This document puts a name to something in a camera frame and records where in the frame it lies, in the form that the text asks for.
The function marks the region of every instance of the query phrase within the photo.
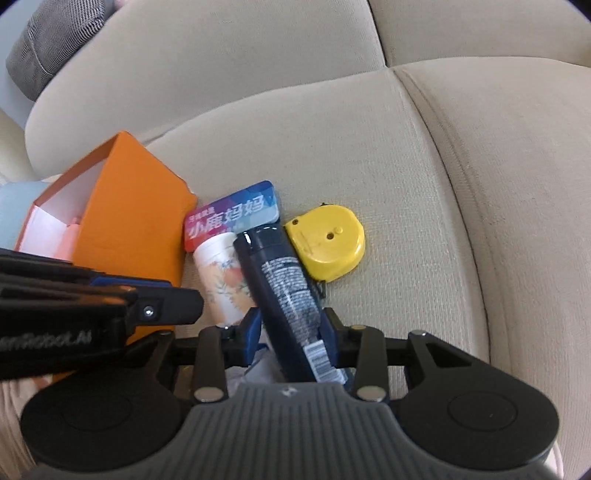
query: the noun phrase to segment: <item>seat backrest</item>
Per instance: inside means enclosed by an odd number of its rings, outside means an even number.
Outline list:
[[[147,142],[240,98],[384,66],[366,0],[133,0],[41,94],[27,150],[45,177],[122,129]]]

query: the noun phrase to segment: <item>barcode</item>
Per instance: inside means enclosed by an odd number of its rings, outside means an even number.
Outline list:
[[[341,385],[347,383],[343,372],[330,364],[329,354],[324,347],[324,341],[318,340],[304,347],[304,353],[317,382],[338,382]]]

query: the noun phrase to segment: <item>yellow tape measure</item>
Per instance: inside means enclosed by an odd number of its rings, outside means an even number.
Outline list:
[[[323,205],[285,224],[301,262],[317,281],[333,281],[353,270],[365,253],[365,232],[341,205]]]

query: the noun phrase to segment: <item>metal screw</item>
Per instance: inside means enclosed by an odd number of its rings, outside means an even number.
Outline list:
[[[386,392],[382,387],[367,385],[357,390],[357,396],[364,401],[379,402],[386,398]]]
[[[220,401],[223,398],[223,391],[218,387],[201,387],[193,394],[195,399],[203,403]]]
[[[152,305],[146,305],[144,307],[144,317],[147,318],[152,318],[154,315],[156,314],[156,310],[154,310],[154,307],[152,307]]]

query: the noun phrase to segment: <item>seat seam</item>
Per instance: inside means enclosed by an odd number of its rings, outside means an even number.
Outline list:
[[[481,203],[478,202],[478,200],[477,200],[477,197],[476,197],[475,192],[474,192],[474,189],[473,189],[472,182],[469,181],[470,179],[469,179],[469,177],[467,175],[467,172],[466,172],[466,170],[465,170],[462,162],[459,161],[459,158],[460,157],[459,157],[458,152],[456,150],[456,146],[451,141],[451,138],[449,136],[449,132],[448,132],[447,128],[445,128],[445,126],[444,126],[444,122],[441,120],[441,118],[437,114],[437,111],[433,108],[432,101],[429,100],[429,98],[427,97],[425,91],[419,87],[418,82],[415,80],[415,78],[413,78],[412,74],[410,74],[409,72],[403,71],[403,70],[400,71],[400,72],[397,72],[397,71],[394,71],[394,69],[392,69],[392,71],[400,79],[400,81],[401,81],[402,84],[404,84],[404,81],[402,79],[402,77],[404,76],[412,84],[412,86],[416,89],[417,93],[421,96],[422,100],[425,102],[425,104],[427,105],[427,107],[431,110],[431,113],[433,114],[433,116],[435,117],[435,119],[436,119],[439,127],[443,131],[443,134],[446,137],[447,143],[450,145],[450,148],[452,149],[452,152],[453,152],[454,156],[458,160],[458,165],[460,167],[460,171],[462,172],[462,175],[463,175],[464,179],[466,180],[466,185],[468,186],[468,188],[470,190],[470,194],[472,195],[472,198],[474,199],[474,203],[476,205],[476,211],[478,213],[480,222],[481,222],[482,225],[484,225],[484,216],[482,214],[482,206],[481,206]],[[424,117],[423,113],[421,112],[421,109],[418,107],[417,103],[415,102],[415,100],[413,98],[413,95],[411,94],[410,91],[408,91],[408,89],[407,89],[407,92],[408,92],[411,100],[413,101],[413,104],[417,108],[418,113],[421,116],[421,119],[423,120],[423,123],[425,124],[425,126],[427,128],[427,131],[429,132],[429,134],[431,136],[431,139],[433,140],[433,144],[435,145],[435,148],[437,149],[437,152],[439,153],[439,156],[441,158],[441,163],[442,163],[443,168],[444,168],[444,170],[445,170],[445,172],[447,174],[447,178],[449,179],[449,183],[450,183],[450,185],[452,187],[452,192],[454,194],[454,197],[456,198],[456,203],[457,203],[458,209],[460,211],[462,222],[464,223],[464,228],[465,228],[466,233],[467,233],[468,242],[469,242],[470,248],[472,250],[472,257],[474,259],[474,263],[475,263],[475,267],[476,267],[476,273],[477,273],[477,276],[478,276],[478,283],[480,285],[480,294],[482,295],[482,304],[483,304],[484,309],[485,309],[486,330],[487,330],[487,333],[488,333],[488,341],[489,341],[489,362],[492,362],[491,320],[490,320],[489,315],[488,315],[488,308],[487,308],[487,305],[486,305],[486,300],[485,300],[485,295],[484,295],[484,288],[483,288],[483,284],[482,284],[482,278],[481,278],[480,272],[479,272],[480,268],[479,268],[479,265],[478,265],[478,261],[476,259],[475,249],[474,249],[474,246],[473,246],[472,238],[470,236],[470,230],[467,227],[466,219],[465,219],[465,216],[464,216],[464,212],[462,211],[462,205],[458,201],[456,189],[454,188],[454,184],[452,182],[452,178],[451,178],[451,176],[449,174],[449,171],[448,171],[448,168],[446,166],[446,163],[443,161],[443,156],[441,155],[441,151],[439,149],[439,146],[437,145],[437,142],[435,141],[435,138],[433,137],[433,133],[431,132],[431,129],[429,128],[429,125],[426,122],[425,117]],[[508,324],[507,324],[507,320],[506,320],[505,297],[502,294],[502,290],[500,288],[501,282],[500,282],[500,279],[499,279],[499,274],[498,274],[498,270],[497,270],[497,267],[496,267],[496,263],[493,261],[492,248],[491,248],[491,237],[486,233],[486,230],[483,229],[483,231],[485,233],[484,235],[485,235],[485,239],[486,239],[486,246],[488,247],[489,254],[491,256],[491,264],[492,264],[492,269],[494,271],[495,280],[496,280],[496,283],[497,283],[497,286],[498,286],[499,293],[501,294],[502,316],[503,316],[503,322],[505,323],[505,331],[507,332],[507,335],[506,335],[507,353],[508,353],[508,356],[509,356],[509,366],[510,366],[510,368],[512,370],[513,369],[513,363],[512,363],[512,359],[511,359],[511,340],[509,338],[509,329],[508,329]],[[494,234],[494,232],[492,232],[492,236],[495,237],[494,240],[496,242],[496,235]]]

